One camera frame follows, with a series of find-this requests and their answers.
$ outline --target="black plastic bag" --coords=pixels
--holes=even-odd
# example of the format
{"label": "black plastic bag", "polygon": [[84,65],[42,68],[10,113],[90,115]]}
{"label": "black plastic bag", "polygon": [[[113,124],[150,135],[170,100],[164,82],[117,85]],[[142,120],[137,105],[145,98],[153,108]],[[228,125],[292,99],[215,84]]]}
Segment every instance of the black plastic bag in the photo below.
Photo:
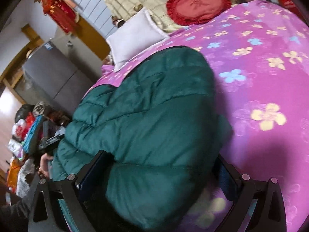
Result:
{"label": "black plastic bag", "polygon": [[17,123],[20,119],[26,119],[28,114],[31,113],[33,109],[34,105],[23,104],[15,115],[15,123]]}

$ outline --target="gray refrigerator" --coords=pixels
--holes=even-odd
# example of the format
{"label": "gray refrigerator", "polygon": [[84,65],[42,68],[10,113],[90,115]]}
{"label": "gray refrigerator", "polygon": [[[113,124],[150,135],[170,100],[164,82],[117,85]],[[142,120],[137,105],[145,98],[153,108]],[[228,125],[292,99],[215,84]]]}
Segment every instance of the gray refrigerator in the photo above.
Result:
{"label": "gray refrigerator", "polygon": [[26,79],[48,103],[70,116],[93,85],[50,41],[31,53],[23,70]]}

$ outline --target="red ruffled pillow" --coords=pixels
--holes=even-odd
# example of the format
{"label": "red ruffled pillow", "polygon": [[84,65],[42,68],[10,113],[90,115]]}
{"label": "red ruffled pillow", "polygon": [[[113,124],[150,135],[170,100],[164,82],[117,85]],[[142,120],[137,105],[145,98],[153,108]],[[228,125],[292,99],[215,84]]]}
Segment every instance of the red ruffled pillow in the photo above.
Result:
{"label": "red ruffled pillow", "polygon": [[231,7],[230,0],[168,0],[167,13],[177,24],[204,24]]}

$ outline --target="pink floral bedspread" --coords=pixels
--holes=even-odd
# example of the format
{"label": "pink floral bedspread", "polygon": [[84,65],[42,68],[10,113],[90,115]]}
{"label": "pink floral bedspread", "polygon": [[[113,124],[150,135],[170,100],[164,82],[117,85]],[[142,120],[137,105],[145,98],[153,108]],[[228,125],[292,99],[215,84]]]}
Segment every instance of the pink floral bedspread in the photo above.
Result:
{"label": "pink floral bedspread", "polygon": [[[203,54],[216,76],[217,109],[234,129],[221,154],[256,180],[278,179],[287,230],[296,232],[309,214],[308,39],[308,27],[294,14],[257,0],[174,32],[92,88],[118,87],[143,60],[168,47],[184,45]],[[213,232],[230,206],[219,188],[208,186],[177,231]]]}

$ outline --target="green puffer jacket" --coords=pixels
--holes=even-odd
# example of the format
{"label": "green puffer jacket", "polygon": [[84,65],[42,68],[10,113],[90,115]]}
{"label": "green puffer jacket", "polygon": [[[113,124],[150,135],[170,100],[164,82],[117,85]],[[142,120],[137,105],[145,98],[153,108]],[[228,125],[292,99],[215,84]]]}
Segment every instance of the green puffer jacket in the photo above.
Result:
{"label": "green puffer jacket", "polygon": [[214,107],[214,75],[204,57],[184,46],[160,51],[118,88],[99,86],[83,99],[54,156],[54,179],[77,173],[99,150],[110,152],[115,163],[101,195],[130,224],[169,229],[197,200],[231,133]]}

